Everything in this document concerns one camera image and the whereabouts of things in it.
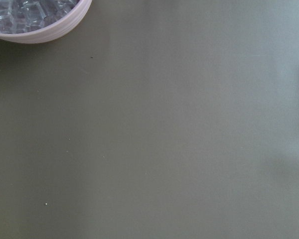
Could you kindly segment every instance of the tabletop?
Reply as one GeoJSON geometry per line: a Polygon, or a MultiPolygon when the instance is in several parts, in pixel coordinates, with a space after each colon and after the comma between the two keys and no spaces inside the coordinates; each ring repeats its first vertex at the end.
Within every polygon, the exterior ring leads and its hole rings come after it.
{"type": "Polygon", "coordinates": [[[299,239],[299,0],[94,0],[0,40],[0,239],[299,239]]]}

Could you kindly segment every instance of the white bowl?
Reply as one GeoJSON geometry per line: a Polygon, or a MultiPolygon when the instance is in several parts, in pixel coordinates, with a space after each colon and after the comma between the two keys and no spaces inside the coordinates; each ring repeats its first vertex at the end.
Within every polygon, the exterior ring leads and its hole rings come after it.
{"type": "Polygon", "coordinates": [[[80,0],[76,6],[57,22],[37,31],[20,34],[2,34],[0,39],[17,43],[43,43],[55,40],[75,28],[87,13],[92,0],[80,0]]]}

